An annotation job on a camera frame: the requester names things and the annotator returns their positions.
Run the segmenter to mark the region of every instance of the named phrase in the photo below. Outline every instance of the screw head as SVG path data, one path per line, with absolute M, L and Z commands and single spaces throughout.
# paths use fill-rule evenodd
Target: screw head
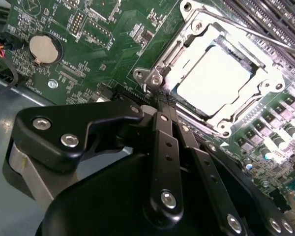
M 233 217 L 231 214 L 227 215 L 227 222 L 229 224 L 229 226 L 237 233 L 240 234 L 242 231 L 242 227 L 239 223 L 239 221 Z
M 182 129 L 185 131 L 185 132 L 189 132 L 189 128 L 185 125 L 182 126 Z
M 208 147 L 212 150 L 212 151 L 216 151 L 216 147 L 213 144 L 209 144 Z
M 169 209 L 174 209 L 177 205 L 176 198 L 168 191 L 162 192 L 161 200 L 163 204 Z
M 143 77 L 143 73 L 142 73 L 141 71 L 138 71 L 138 72 L 136 73 L 136 77 L 137 77 L 138 79 L 142 79 L 142 77 Z
M 164 116 L 164 115 L 161 115 L 161 118 L 162 118 L 163 121 L 168 121 L 168 118 L 166 116 Z
M 278 233 L 282 232 L 281 227 L 279 226 L 279 224 L 275 220 L 273 220 L 272 218 L 269 218 L 269 222 L 270 222 L 270 225 L 272 226 L 272 228 L 274 228 L 276 232 L 278 232 Z
M 58 82 L 54 79 L 50 79 L 48 81 L 48 87 L 51 89 L 56 89 L 56 88 L 58 88 Z
M 202 21 L 201 20 L 194 20 L 191 24 L 191 29 L 194 33 L 199 34 L 202 30 Z
M 287 223 L 285 220 L 282 220 L 283 227 L 289 232 L 293 233 L 293 228 L 290 226 L 289 223 Z
M 75 148 L 79 144 L 79 139 L 73 134 L 64 134 L 61 136 L 61 143 L 68 148 Z
M 33 126 L 39 130 L 47 130 L 51 127 L 49 120 L 44 118 L 37 118 L 33 120 Z
M 139 112 L 140 112 L 138 108 L 133 107 L 133 106 L 131 106 L 131 110 L 132 110 L 133 112 L 135 112 L 135 113 L 139 113 Z
M 154 75 L 152 78 L 152 84 L 153 85 L 160 85 L 162 83 L 162 78 L 158 75 Z

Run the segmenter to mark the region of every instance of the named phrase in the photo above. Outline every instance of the mounting hole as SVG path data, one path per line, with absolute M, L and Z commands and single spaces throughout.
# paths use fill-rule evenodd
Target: mounting hole
M 209 166 L 209 165 L 210 165 L 210 163 L 209 163 L 209 161 L 208 161 L 208 160 L 204 160 L 204 163 L 205 163 L 207 166 Z
M 281 88 L 283 88 L 283 84 L 278 84 L 278 85 L 275 86 L 276 90 L 280 90 Z
M 189 3 L 189 2 L 187 2 L 186 4 L 185 4 L 185 6 L 183 6 L 183 9 L 185 10 L 185 11 L 190 11 L 191 10 L 191 4 Z
M 210 177 L 211 177 L 211 180 L 212 180 L 214 183 L 217 183 L 217 179 L 216 179 L 215 176 L 211 175 Z
M 166 160 L 173 161 L 173 159 L 169 155 L 166 155 Z

